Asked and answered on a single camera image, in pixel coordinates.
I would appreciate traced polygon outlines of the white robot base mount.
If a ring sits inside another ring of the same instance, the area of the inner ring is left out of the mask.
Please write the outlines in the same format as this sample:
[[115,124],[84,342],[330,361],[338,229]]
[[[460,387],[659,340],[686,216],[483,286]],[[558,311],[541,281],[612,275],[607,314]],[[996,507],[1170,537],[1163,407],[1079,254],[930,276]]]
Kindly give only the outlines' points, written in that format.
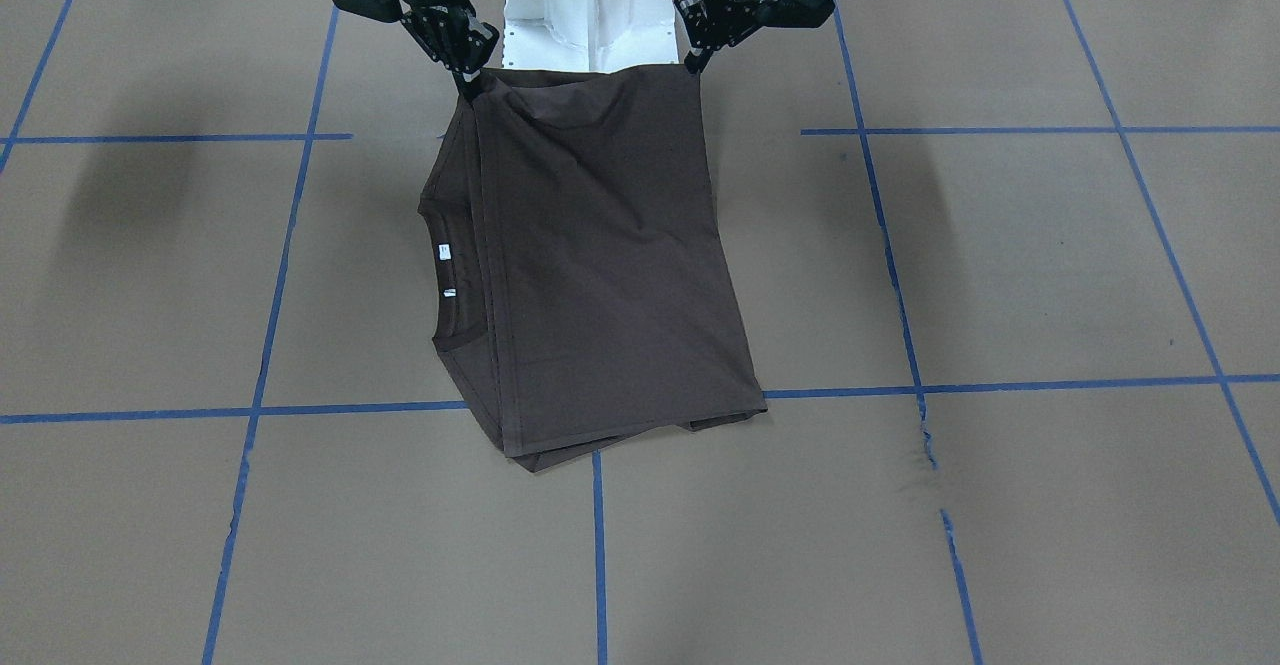
[[508,72],[623,72],[678,61],[673,0],[506,0]]

